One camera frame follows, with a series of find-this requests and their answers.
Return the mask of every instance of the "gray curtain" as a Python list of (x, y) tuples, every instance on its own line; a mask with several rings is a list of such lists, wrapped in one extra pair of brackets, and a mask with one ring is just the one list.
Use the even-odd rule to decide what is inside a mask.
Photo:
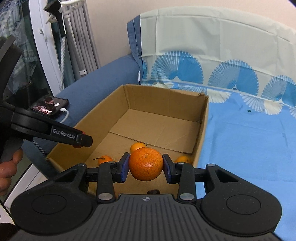
[(64, 16), (64, 19), (73, 73), (77, 80), (100, 67), (86, 2), (68, 16)]

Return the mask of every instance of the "finger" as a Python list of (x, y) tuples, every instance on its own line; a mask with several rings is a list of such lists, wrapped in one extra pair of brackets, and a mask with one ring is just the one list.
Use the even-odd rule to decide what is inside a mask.
[(12, 177), (17, 173), (17, 165), (11, 160), (0, 164), (0, 178)]
[(11, 185), (11, 178), (0, 178), (0, 192), (5, 192)]
[(22, 151), (22, 148), (18, 149), (12, 156), (12, 160), (15, 164), (18, 164), (24, 156), (24, 152)]
[(3, 192), (0, 192), (0, 197), (5, 196), (7, 194), (8, 190), (5, 190)]

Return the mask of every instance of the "smartphone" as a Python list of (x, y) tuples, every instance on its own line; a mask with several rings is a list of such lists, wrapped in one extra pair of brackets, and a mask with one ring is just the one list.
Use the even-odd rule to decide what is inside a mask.
[(33, 105), (31, 105), (30, 109), (47, 116), (52, 116), (58, 113), (61, 108), (66, 107), (68, 104), (69, 100), (67, 99), (43, 96)]

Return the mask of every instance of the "orange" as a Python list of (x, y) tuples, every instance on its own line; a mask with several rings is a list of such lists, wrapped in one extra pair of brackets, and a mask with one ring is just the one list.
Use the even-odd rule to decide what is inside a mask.
[(95, 158), (93, 160), (96, 160), (96, 159), (98, 159), (98, 165), (102, 164), (104, 162), (113, 161), (112, 157), (110, 157), (110, 156), (101, 156), (101, 157)]
[(181, 161), (185, 162), (185, 163), (192, 164), (190, 158), (187, 156), (179, 156), (174, 162), (177, 163), (177, 162), (181, 162)]
[(161, 174), (163, 158), (155, 149), (142, 147), (131, 154), (129, 169), (135, 179), (146, 182), (151, 181)]
[(142, 147), (146, 147), (146, 145), (141, 142), (136, 142), (131, 145), (130, 153), (132, 154), (135, 150), (138, 150), (139, 148), (142, 148)]

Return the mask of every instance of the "beige wall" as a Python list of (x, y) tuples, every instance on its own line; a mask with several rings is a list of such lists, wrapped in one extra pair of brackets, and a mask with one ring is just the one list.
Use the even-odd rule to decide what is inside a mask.
[(130, 53), (126, 24), (153, 9), (215, 6), (252, 12), (296, 29), (296, 8), (288, 0), (86, 0), (101, 65)]

